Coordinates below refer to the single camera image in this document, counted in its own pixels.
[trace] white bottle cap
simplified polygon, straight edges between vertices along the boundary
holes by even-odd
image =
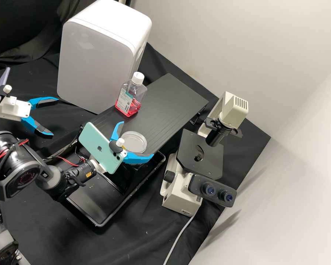
[[[137,85],[142,85],[144,78],[145,78],[145,76],[143,75],[143,73],[134,72],[134,75],[132,76],[131,81]]]
[[[119,138],[117,142],[115,143],[118,147],[122,147],[125,143],[125,140],[123,138]]]

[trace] white knob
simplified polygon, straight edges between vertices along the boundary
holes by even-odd
[[[125,143],[125,140],[123,138],[119,138],[117,142],[115,143],[118,147],[122,147]]]
[[[10,86],[10,85],[5,85],[5,86],[4,86],[3,91],[4,91],[6,94],[9,94],[9,93],[11,92],[11,90],[12,90],[12,86]]]

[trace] microscope body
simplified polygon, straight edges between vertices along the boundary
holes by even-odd
[[[217,180],[223,176],[223,146],[228,135],[242,137],[238,128],[248,113],[248,102],[225,92],[198,133],[183,129],[179,149],[169,155],[160,195],[162,206],[193,216],[203,199],[232,207],[236,190]]]

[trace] white wall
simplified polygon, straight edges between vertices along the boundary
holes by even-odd
[[[331,75],[291,118],[190,265],[331,264]]]
[[[149,42],[220,96],[249,101],[273,135],[331,72],[331,0],[133,0]]]

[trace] pink liquid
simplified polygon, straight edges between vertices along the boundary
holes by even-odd
[[[115,102],[115,107],[121,112],[123,113],[125,116],[127,117],[131,117],[132,115],[134,115],[136,112],[138,112],[141,108],[141,103],[138,102],[135,98],[133,98],[129,111],[127,113],[125,113],[123,110],[121,110],[120,108],[117,107],[117,103],[118,100]]]

